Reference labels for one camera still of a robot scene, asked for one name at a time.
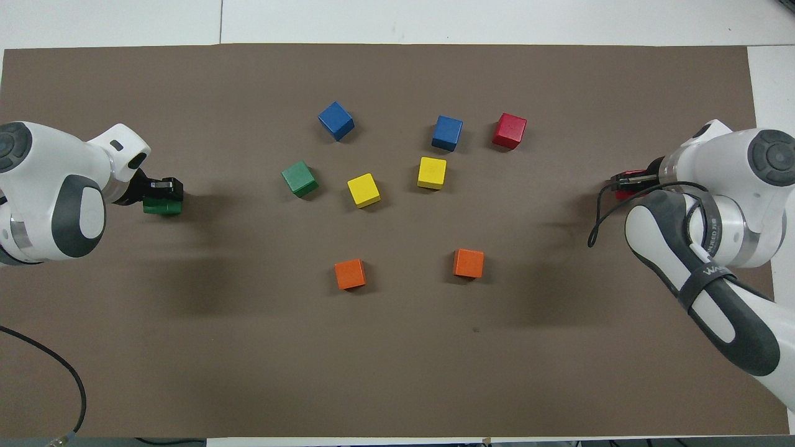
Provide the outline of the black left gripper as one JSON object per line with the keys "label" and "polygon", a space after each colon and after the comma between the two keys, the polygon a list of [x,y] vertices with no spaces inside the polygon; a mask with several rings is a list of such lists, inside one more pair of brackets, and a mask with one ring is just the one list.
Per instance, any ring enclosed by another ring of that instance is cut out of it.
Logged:
{"label": "black left gripper", "polygon": [[154,179],[147,176],[142,169],[137,169],[127,186],[127,205],[142,202],[145,199],[182,202],[184,200],[184,184],[174,176]]}

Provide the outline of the red wooden cube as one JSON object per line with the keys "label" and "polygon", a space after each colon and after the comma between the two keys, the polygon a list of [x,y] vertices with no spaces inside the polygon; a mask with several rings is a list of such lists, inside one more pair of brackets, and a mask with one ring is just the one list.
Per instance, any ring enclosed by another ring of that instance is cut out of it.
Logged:
{"label": "red wooden cube", "polygon": [[614,175],[611,178],[611,181],[613,181],[615,185],[611,186],[611,191],[614,193],[616,200],[619,202],[627,200],[637,192],[640,192],[648,187],[650,184],[647,180],[642,179],[639,182],[629,182],[629,180],[644,178],[647,173],[648,171],[646,169],[635,169]]}
{"label": "red wooden cube", "polygon": [[497,147],[514,150],[522,142],[527,119],[514,114],[502,113],[497,121],[491,142]]}

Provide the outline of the green wooden cube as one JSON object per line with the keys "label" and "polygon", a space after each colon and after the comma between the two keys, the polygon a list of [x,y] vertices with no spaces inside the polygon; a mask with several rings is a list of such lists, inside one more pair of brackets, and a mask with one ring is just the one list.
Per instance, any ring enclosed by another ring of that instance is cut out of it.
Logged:
{"label": "green wooden cube", "polygon": [[182,213],[182,201],[164,198],[145,197],[142,201],[143,212],[150,215],[179,215]]}
{"label": "green wooden cube", "polygon": [[282,170],[281,175],[291,193],[298,198],[302,198],[320,187],[309,165],[303,160]]}

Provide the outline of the brown table mat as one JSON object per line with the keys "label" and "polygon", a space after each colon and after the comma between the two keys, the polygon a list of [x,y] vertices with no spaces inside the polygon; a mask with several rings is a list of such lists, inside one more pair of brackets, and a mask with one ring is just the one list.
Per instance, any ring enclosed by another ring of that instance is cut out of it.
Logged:
{"label": "brown table mat", "polygon": [[[338,101],[355,129],[318,120]],[[491,139],[527,119],[514,150]],[[455,151],[431,146],[440,114]],[[630,252],[607,178],[755,126],[743,47],[214,45],[8,51],[0,122],[139,133],[177,216],[0,268],[0,323],[62,354],[83,438],[781,435],[786,408]],[[423,156],[447,161],[417,186]],[[305,161],[298,198],[281,171]],[[347,181],[381,194],[357,209]],[[459,248],[483,277],[453,275]],[[363,260],[341,291],[334,265]]]}

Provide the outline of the blue wooden cube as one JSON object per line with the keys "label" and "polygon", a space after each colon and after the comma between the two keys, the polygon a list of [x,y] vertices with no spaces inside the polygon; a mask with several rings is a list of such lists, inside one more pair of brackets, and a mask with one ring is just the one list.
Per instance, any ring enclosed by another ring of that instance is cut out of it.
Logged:
{"label": "blue wooden cube", "polygon": [[431,146],[445,151],[455,151],[463,130],[463,121],[440,114],[435,122]]}
{"label": "blue wooden cube", "polygon": [[352,115],[338,102],[334,101],[318,114],[318,120],[336,142],[355,129]]}

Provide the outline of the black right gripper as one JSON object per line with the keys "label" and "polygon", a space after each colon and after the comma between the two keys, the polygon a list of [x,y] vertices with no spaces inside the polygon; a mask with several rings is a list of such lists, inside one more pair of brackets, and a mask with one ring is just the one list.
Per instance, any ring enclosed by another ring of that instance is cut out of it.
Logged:
{"label": "black right gripper", "polygon": [[653,160],[643,170],[628,170],[611,176],[613,190],[644,190],[660,183],[659,172],[664,156]]}

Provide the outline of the yellow wooden cube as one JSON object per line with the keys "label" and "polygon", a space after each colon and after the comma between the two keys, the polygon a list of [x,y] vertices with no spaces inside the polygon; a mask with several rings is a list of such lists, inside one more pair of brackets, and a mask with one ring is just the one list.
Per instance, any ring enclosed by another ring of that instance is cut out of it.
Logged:
{"label": "yellow wooden cube", "polygon": [[445,159],[423,156],[420,159],[417,186],[423,189],[441,190],[445,185],[448,162]]}
{"label": "yellow wooden cube", "polygon": [[357,209],[363,209],[381,200],[381,194],[372,173],[365,173],[347,181],[347,187]]}

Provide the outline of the orange wooden cube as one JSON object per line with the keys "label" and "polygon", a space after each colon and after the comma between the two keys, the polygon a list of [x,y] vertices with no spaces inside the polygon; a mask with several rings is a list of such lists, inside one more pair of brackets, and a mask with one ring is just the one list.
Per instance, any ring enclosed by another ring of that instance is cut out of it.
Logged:
{"label": "orange wooden cube", "polygon": [[454,252],[453,275],[461,278],[483,277],[484,262],[484,252],[459,248]]}
{"label": "orange wooden cube", "polygon": [[360,258],[335,263],[334,272],[337,286],[341,291],[366,285],[364,264]]}

